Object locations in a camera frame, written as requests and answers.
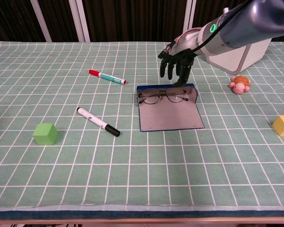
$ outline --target green indicator light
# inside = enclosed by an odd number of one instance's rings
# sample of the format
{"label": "green indicator light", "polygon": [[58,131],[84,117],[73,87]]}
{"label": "green indicator light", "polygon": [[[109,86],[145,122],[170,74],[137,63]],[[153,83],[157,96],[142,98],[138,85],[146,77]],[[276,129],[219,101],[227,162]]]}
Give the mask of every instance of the green indicator light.
{"label": "green indicator light", "polygon": [[213,33],[217,28],[217,25],[216,24],[213,24],[211,27],[210,27],[210,32]]}

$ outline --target white device box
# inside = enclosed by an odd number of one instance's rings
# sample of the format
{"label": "white device box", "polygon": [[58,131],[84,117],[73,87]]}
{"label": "white device box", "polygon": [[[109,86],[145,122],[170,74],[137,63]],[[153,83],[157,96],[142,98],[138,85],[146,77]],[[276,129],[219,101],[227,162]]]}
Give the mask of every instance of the white device box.
{"label": "white device box", "polygon": [[238,75],[264,56],[270,41],[271,39],[266,39],[215,56],[206,56],[206,60],[231,75]]}

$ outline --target dark curtain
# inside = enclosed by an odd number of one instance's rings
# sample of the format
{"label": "dark curtain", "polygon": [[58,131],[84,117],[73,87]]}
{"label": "dark curtain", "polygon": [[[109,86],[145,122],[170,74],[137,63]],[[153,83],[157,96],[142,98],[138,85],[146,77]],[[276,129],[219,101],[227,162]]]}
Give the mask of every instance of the dark curtain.
{"label": "dark curtain", "polygon": [[78,42],[68,0],[38,0],[53,42]]}
{"label": "dark curtain", "polygon": [[[197,0],[193,27],[202,27],[216,19],[223,13],[223,9],[229,9],[245,2],[245,0]],[[273,38],[272,41],[284,42],[284,36]]]}
{"label": "dark curtain", "polygon": [[45,42],[30,0],[0,0],[0,41]]}
{"label": "dark curtain", "polygon": [[82,2],[92,42],[170,42],[182,33],[186,0]]}

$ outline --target red marker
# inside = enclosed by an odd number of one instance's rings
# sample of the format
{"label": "red marker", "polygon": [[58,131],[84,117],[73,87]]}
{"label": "red marker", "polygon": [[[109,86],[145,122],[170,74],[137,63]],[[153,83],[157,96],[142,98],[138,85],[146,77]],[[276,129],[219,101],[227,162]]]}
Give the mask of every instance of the red marker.
{"label": "red marker", "polygon": [[117,78],[117,77],[109,76],[107,74],[104,74],[104,73],[96,71],[96,70],[89,70],[89,73],[91,75],[96,76],[96,77],[107,79],[107,80],[115,82],[117,84],[122,84],[122,85],[126,84],[126,79],[120,79],[120,78]]}

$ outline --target green tablecloth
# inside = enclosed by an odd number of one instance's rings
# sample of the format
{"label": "green tablecloth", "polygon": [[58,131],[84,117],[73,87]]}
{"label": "green tablecloth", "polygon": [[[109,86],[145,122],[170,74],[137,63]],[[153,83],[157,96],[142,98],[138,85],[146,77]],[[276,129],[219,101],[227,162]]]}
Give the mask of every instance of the green tablecloth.
{"label": "green tablecloth", "polygon": [[[240,96],[197,57],[188,82],[205,129],[140,132],[136,87],[177,80],[159,76],[164,46],[0,42],[0,210],[284,210],[284,137],[271,128],[284,114],[284,43],[242,72],[252,85]],[[33,140],[41,122],[56,126],[55,145]]]}

